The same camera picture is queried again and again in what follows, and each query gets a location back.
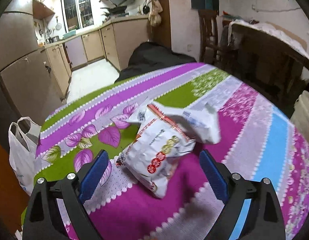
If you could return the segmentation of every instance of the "round table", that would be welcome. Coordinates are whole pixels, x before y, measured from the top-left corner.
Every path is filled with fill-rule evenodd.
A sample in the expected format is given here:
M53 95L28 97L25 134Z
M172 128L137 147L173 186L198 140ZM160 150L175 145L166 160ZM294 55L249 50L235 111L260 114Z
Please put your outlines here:
M124 120L146 99L171 107L219 115L221 142L197 144L181 159L163 199L156 199L127 171L118 154L134 141L138 127ZM104 239L204 239L219 216L217 200L200 168L207 149L217 162L245 179L271 179L292 239L309 211L309 145L287 117L254 89L211 65L190 63L131 78L62 106L44 123L36 152L35 181L64 178L108 152L112 172L85 202ZM77 239L62 200L66 230ZM237 239L248 212L246 200L230 239Z

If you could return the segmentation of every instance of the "tiled floor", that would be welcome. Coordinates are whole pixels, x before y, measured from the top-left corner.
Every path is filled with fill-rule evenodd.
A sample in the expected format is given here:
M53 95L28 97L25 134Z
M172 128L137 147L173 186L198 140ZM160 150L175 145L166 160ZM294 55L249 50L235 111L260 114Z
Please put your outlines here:
M117 70L105 59L73 71L67 103L113 84L118 77Z

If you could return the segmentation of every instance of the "blue gripper pad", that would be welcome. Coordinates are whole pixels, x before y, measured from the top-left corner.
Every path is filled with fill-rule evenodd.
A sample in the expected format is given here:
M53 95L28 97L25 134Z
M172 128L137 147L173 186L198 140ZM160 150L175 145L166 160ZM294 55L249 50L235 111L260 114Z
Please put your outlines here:
M220 171L216 166L216 161L206 151L200 152L200 166L206 175L213 193L218 200L221 200L224 204L228 202L228 184L224 180Z
M97 159L94 161L93 165L80 183L80 194L78 199L82 204L92 197L94 191L96 190L96 186L98 186L98 183L100 182L108 164L108 153L103 151L102 154L97 156Z

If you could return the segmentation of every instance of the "red circle logo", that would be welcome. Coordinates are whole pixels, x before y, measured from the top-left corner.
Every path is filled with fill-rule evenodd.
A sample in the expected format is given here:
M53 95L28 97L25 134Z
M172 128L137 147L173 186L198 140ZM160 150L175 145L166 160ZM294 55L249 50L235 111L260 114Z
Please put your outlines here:
M154 158L152 161L151 161L152 165L156 168L158 168L160 165L161 165L161 161L158 159L158 158Z
M148 172L149 173L155 173L155 170L156 170L156 168L152 165L152 164L150 164L149 166L148 166Z
M163 152L158 152L156 157L160 160L163 161L166 158L166 155Z

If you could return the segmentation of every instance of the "metal bolt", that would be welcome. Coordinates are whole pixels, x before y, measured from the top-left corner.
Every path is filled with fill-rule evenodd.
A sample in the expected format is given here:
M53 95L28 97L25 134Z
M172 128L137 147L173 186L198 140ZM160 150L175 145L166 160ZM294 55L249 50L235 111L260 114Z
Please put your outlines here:
M38 178L37 182L38 182L39 184L42 184L42 183L44 182L44 178Z
M270 183L271 183L271 181L270 181L268 178L264 178L264 179L263 179L263 182L264 182L265 184L270 184Z
M238 173L234 173L234 174L232 174L232 178L235 179L235 180L239 180L239 179L241 179L241 176Z
M75 178L75 174L74 173L69 173L67 175L67 179L74 179Z

